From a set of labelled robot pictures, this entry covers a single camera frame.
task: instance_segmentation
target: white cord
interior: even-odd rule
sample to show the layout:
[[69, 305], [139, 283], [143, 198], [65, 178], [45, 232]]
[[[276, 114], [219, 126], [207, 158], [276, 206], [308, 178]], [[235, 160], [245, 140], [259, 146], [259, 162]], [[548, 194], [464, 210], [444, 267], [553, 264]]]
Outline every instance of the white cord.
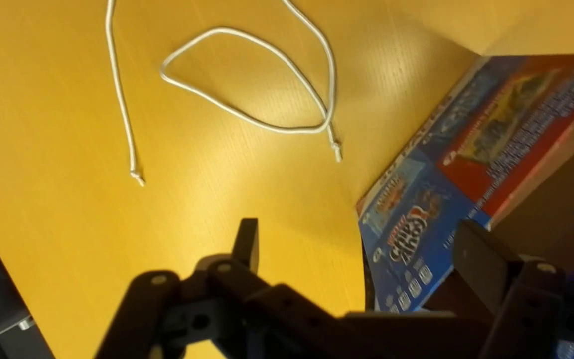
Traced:
[[129, 178], [133, 178], [141, 188], [145, 188], [145, 180], [143, 180], [143, 174], [141, 174], [139, 164], [137, 164], [137, 150], [135, 150], [135, 142], [133, 142], [133, 134], [131, 134], [131, 122], [129, 122], [129, 112], [127, 112], [127, 106], [125, 106], [119, 66], [117, 66], [117, 60], [115, 60], [111, 24], [113, 24], [113, 0], [107, 0], [107, 8], [105, 8], [105, 44], [107, 44], [107, 56], [109, 56], [109, 68], [111, 68], [111, 82], [113, 82], [115, 102], [119, 104], [119, 112], [121, 112], [121, 120], [123, 120], [123, 132], [125, 132], [125, 142], [127, 142]]
[[[173, 50], [161, 64], [159, 68], [159, 76], [163, 82], [181, 88], [185, 92], [191, 92], [207, 102], [211, 102], [213, 106], [221, 108], [223, 112], [251, 124], [257, 128], [263, 128], [266, 132], [274, 132], [274, 134], [286, 134], [286, 136], [312, 136], [312, 134], [320, 134], [326, 132], [326, 140], [328, 146], [334, 154], [334, 160], [340, 162], [342, 160], [342, 152], [340, 152], [340, 144], [336, 142], [334, 134], [332, 134], [332, 114], [334, 114], [334, 58], [330, 52], [330, 46], [326, 42], [326, 38], [322, 36], [322, 32], [318, 28], [314, 28], [314, 24], [302, 16], [302, 12], [298, 12], [290, 0], [282, 0], [282, 4], [290, 10], [292, 16], [296, 16], [312, 34], [314, 38], [320, 42], [324, 56], [326, 56], [326, 106], [322, 104], [320, 96], [314, 92], [314, 88], [310, 86], [310, 82], [302, 76], [302, 72], [274, 46], [266, 44], [265, 40], [251, 36], [247, 32], [235, 30], [235, 28], [211, 28], [195, 38], [191, 38], [189, 42], [185, 42], [183, 46], [179, 46], [177, 50]], [[121, 110], [121, 120], [123, 120], [123, 130], [125, 130], [125, 142], [127, 142], [127, 152], [129, 152], [129, 176], [139, 184], [145, 186], [143, 176], [139, 172], [137, 166], [137, 150], [135, 150], [135, 142], [133, 142], [133, 134], [131, 134], [131, 124], [129, 124], [129, 114], [127, 114], [127, 106], [125, 106], [125, 98], [123, 98], [123, 90], [121, 90], [121, 80], [119, 80], [119, 70], [117, 70], [117, 60], [115, 60], [115, 48], [113, 48], [113, 36], [111, 36], [111, 20], [113, 18], [113, 0], [107, 0], [107, 12], [105, 12], [105, 40], [107, 40], [107, 54], [109, 54], [109, 66], [111, 66], [111, 80], [113, 80], [113, 90], [115, 90], [115, 98], [117, 98], [117, 106]], [[185, 82], [175, 80], [173, 76], [167, 74], [167, 68], [173, 60], [177, 60], [179, 56], [183, 56], [185, 52], [189, 52], [193, 46], [197, 46], [199, 42], [211, 38], [211, 36], [235, 36], [235, 38], [243, 38], [266, 52], [270, 52], [272, 56], [276, 56], [292, 74], [294, 78], [304, 86], [306, 94], [312, 98], [314, 106], [318, 108], [322, 122], [318, 122], [316, 126], [296, 126], [296, 128], [284, 128], [284, 126], [274, 126], [263, 120], [257, 120], [233, 106], [223, 104], [221, 100], [213, 98], [211, 94], [189, 86]]]

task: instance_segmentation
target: white cable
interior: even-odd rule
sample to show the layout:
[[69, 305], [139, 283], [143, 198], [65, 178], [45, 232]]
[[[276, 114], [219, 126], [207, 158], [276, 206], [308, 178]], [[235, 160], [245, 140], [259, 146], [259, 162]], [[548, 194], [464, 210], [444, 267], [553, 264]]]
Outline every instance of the white cable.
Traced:
[[[143, 174], [139, 170], [137, 164], [137, 150], [135, 150], [135, 142], [133, 142], [133, 132], [131, 132], [131, 122], [129, 122], [129, 112], [125, 106], [125, 96], [123, 96], [123, 88], [121, 88], [121, 78], [119, 78], [119, 68], [117, 68], [117, 56], [115, 56], [115, 46], [113, 46], [113, 34], [111, 34], [111, 24], [113, 24], [113, 2], [115, 0], [107, 0], [107, 8], [105, 8], [105, 44], [107, 44], [107, 56], [109, 56], [109, 68], [111, 68], [111, 80], [113, 80], [113, 90], [115, 90], [115, 100], [121, 112], [121, 120], [123, 120], [123, 132], [125, 132], [125, 142], [127, 142], [127, 156], [129, 156], [129, 176], [139, 184], [145, 186]], [[288, 12], [298, 18], [312, 34], [314, 38], [320, 42], [324, 56], [326, 56], [326, 106], [322, 104], [320, 96], [314, 92], [314, 88], [310, 86], [310, 82], [302, 76], [302, 72], [274, 46], [270, 46], [268, 42], [251, 36], [247, 32], [235, 30], [235, 28], [211, 28], [195, 38], [191, 38], [189, 42], [185, 42], [183, 46], [179, 46], [177, 50], [173, 50], [161, 64], [159, 68], [159, 76], [163, 82], [181, 88], [185, 92], [191, 92], [207, 102], [211, 102], [213, 106], [221, 108], [223, 112], [251, 124], [257, 128], [263, 128], [266, 132], [274, 132], [274, 134], [286, 134], [286, 136], [312, 136], [312, 134], [320, 134], [326, 132], [326, 140], [328, 146], [334, 154], [334, 160], [340, 162], [342, 154], [340, 154], [340, 144], [336, 142], [334, 134], [332, 134], [332, 114], [334, 114], [334, 58], [330, 52], [330, 46], [326, 42], [326, 38], [322, 36], [322, 32], [318, 28], [314, 28], [314, 24], [302, 16], [302, 12], [298, 12], [290, 0], [282, 0], [282, 4], [288, 8]], [[316, 126], [296, 126], [296, 128], [284, 128], [284, 126], [274, 126], [263, 120], [257, 120], [233, 106], [223, 104], [221, 100], [213, 98], [211, 94], [193, 88], [185, 82], [175, 80], [173, 76], [167, 74], [167, 68], [173, 60], [177, 60], [179, 56], [183, 56], [185, 52], [189, 52], [193, 46], [197, 46], [199, 42], [211, 38], [211, 36], [235, 36], [235, 38], [243, 38], [266, 52], [270, 52], [272, 56], [276, 56], [290, 72], [292, 76], [304, 86], [306, 94], [312, 98], [314, 106], [318, 108], [322, 122], [318, 122]]]
[[[209, 104], [217, 106], [219, 110], [251, 124], [251, 126], [257, 126], [261, 130], [266, 130], [266, 132], [274, 132], [274, 134], [286, 134], [286, 136], [310, 136], [310, 134], [320, 134], [320, 132], [326, 132], [326, 138], [328, 138], [328, 146], [336, 158], [336, 162], [340, 162], [340, 144], [334, 140], [334, 134], [332, 134], [332, 128], [330, 128], [330, 120], [332, 120], [332, 112], [334, 112], [334, 58], [332, 58], [332, 52], [330, 52], [330, 46], [326, 42], [326, 38], [322, 36], [322, 32], [318, 28], [312, 26], [312, 22], [308, 18], [302, 16], [302, 12], [298, 12], [290, 0], [282, 0], [282, 4], [288, 8], [290, 14], [294, 14], [312, 34], [314, 38], [320, 42], [322, 50], [324, 50], [324, 56], [326, 56], [326, 88], [328, 88], [328, 98], [326, 98], [326, 106], [322, 104], [320, 96], [312, 90], [310, 82], [302, 76], [302, 72], [280, 52], [276, 50], [274, 46], [270, 46], [268, 42], [253, 36], [253, 34], [247, 34], [247, 32], [241, 32], [241, 30], [235, 30], [235, 28], [211, 28], [191, 40], [187, 40], [183, 46], [179, 46], [177, 50], [173, 50], [161, 64], [161, 70], [159, 70], [159, 76], [163, 82], [175, 86], [175, 88], [181, 88], [185, 92], [191, 92], [203, 100], [207, 100]], [[191, 84], [185, 84], [181, 80], [175, 80], [171, 74], [167, 74], [167, 68], [179, 58], [183, 56], [185, 52], [189, 52], [191, 48], [195, 48], [197, 44], [205, 42], [207, 38], [213, 38], [213, 36], [233, 36], [233, 38], [243, 38], [266, 52], [270, 52], [274, 58], [278, 58], [290, 72], [292, 76], [304, 86], [306, 94], [312, 98], [314, 106], [318, 108], [320, 116], [322, 116], [322, 122], [314, 124], [314, 126], [296, 126], [296, 128], [284, 128], [284, 126], [274, 126], [274, 124], [266, 124], [259, 118], [253, 118], [221, 100], [217, 100], [215, 96], [191, 86]]]
[[119, 66], [117, 66], [117, 58], [115, 58], [111, 24], [113, 24], [113, 0], [107, 0], [107, 8], [105, 8], [105, 44], [107, 44], [107, 56], [109, 56], [109, 68], [111, 68], [111, 82], [113, 82], [115, 102], [119, 104], [119, 112], [121, 112], [121, 120], [123, 120], [123, 132], [125, 132], [125, 142], [127, 142], [127, 166], [129, 166], [129, 176], [143, 188], [145, 180], [143, 180], [143, 174], [141, 174], [139, 164], [137, 164], [137, 150], [135, 150], [135, 142], [133, 142], [133, 134], [131, 134], [129, 112], [127, 112], [127, 106], [125, 106]]

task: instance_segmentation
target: yellow surface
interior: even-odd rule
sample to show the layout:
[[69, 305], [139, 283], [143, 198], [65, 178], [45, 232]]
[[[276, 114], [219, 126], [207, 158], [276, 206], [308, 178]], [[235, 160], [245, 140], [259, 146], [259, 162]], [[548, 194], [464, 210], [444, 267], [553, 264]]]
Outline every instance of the yellow surface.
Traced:
[[[245, 216], [261, 220], [263, 277], [332, 313], [360, 309], [352, 206], [476, 60], [470, 50], [574, 52], [567, 32], [550, 32], [569, 2], [296, 4], [336, 54], [340, 166], [324, 136], [249, 128], [157, 78], [171, 48], [229, 24], [276, 44], [324, 94], [322, 52], [280, 2], [117, 0], [141, 190], [127, 178], [105, 2], [0, 2], [0, 256], [57, 357], [91, 357], [135, 273], [187, 277], [201, 256], [231, 248]], [[175, 72], [276, 124], [316, 120], [288, 72], [249, 44], [211, 40]]]

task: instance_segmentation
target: yellow table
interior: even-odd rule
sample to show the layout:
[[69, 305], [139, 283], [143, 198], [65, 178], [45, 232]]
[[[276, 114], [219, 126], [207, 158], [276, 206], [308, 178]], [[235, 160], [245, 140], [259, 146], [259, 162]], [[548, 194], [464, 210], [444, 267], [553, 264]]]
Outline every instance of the yellow table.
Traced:
[[[229, 252], [261, 220], [261, 275], [332, 313], [362, 307], [354, 204], [476, 54], [574, 52], [574, 2], [296, 2], [338, 66], [334, 128], [266, 134], [157, 78], [209, 26], [284, 50], [324, 90], [314, 38], [278, 0], [117, 0], [115, 42], [147, 186], [127, 152], [103, 42], [105, 2], [0, 2], [0, 256], [57, 357], [91, 357], [127, 281]], [[175, 68], [276, 124], [316, 112], [268, 54], [211, 40]]]

